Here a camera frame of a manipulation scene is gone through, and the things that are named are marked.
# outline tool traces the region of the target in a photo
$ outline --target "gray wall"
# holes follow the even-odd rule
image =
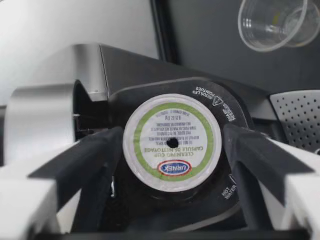
[[[320,37],[302,48],[255,52],[239,35],[241,2],[169,1],[182,65],[272,93],[320,89]]]
[[[101,43],[158,58],[148,0],[0,2],[0,106],[32,84],[42,61],[74,44]]]

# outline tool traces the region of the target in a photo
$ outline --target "green ring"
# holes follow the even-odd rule
[[[155,114],[157,114],[160,111],[167,110],[167,109],[180,109],[185,110],[194,116],[196,116],[202,125],[204,126],[206,135],[207,135],[207,150],[205,152],[205,155],[199,164],[199,166],[192,168],[192,170],[183,176],[165,176],[162,175],[157,169],[151,168],[150,165],[145,160],[142,152],[141,152],[141,146],[140,146],[140,138],[141,133],[143,130],[143,127],[145,126],[146,122]],[[151,109],[149,112],[147,112],[142,119],[139,121],[136,130],[134,132],[134,138],[133,138],[133,145],[134,145],[134,152],[135,155],[139,161],[139,163],[142,165],[142,167],[152,176],[155,178],[158,178],[163,181],[167,182],[179,182],[179,181],[185,181],[187,179],[190,179],[194,176],[196,176],[198,173],[200,173],[210,162],[213,150],[214,150],[214,135],[211,129],[211,126],[208,122],[208,120],[205,118],[205,116],[202,115],[201,112],[196,110],[195,108],[188,106],[183,103],[165,103],[159,106],[156,106],[155,108]]]

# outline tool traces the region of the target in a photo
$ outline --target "perforated grille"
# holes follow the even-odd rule
[[[281,93],[270,100],[291,146],[320,149],[320,90]]]

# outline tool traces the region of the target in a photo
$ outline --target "triangle icon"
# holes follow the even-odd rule
[[[212,105],[214,107],[219,106],[219,105],[221,105],[223,103],[224,103],[224,101],[219,96],[214,96],[213,103],[212,103]]]

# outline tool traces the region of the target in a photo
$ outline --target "clear plastic cup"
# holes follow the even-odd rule
[[[320,30],[312,0],[243,0],[238,27],[243,42],[257,52],[311,43]]]

